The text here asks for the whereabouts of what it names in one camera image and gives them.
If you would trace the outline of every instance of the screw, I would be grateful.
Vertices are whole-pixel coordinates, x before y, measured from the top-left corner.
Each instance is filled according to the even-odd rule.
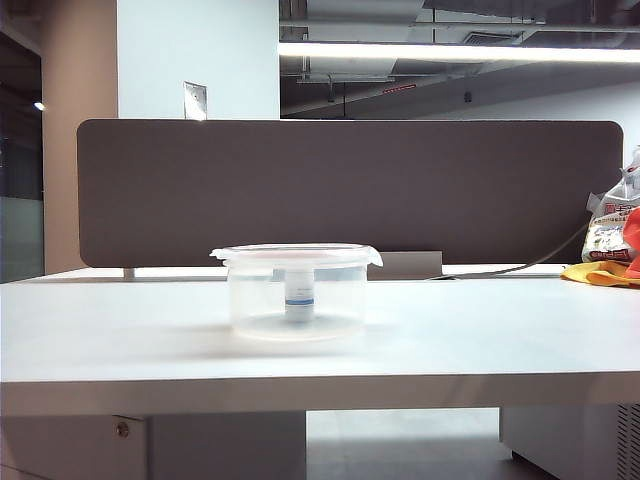
[[[126,422],[118,422],[116,425],[116,434],[120,438],[127,438],[129,436],[129,425]]]

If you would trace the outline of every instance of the plastic bag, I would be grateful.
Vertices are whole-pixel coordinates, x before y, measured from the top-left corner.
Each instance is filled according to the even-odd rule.
[[[604,194],[593,209],[582,260],[618,260],[631,262],[638,252],[628,245],[622,229],[629,214],[640,207],[640,146],[633,152],[633,162],[622,169],[622,180]]]

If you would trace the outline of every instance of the plastic lid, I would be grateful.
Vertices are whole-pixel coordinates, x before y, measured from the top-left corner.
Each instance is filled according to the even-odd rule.
[[[348,265],[382,266],[378,251],[368,245],[350,243],[290,243],[216,248],[211,257],[229,263],[247,263],[277,268],[330,268]]]

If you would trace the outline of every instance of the desk surface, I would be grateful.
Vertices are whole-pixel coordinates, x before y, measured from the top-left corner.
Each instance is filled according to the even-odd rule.
[[[371,282],[360,334],[281,343],[231,331],[221,281],[1,288],[3,415],[640,401],[637,290]]]

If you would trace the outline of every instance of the fluorescent light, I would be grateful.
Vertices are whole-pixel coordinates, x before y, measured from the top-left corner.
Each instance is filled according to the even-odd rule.
[[[448,62],[512,60],[523,62],[640,63],[640,50],[602,48],[285,42],[278,45],[278,53],[285,57],[406,58]]]

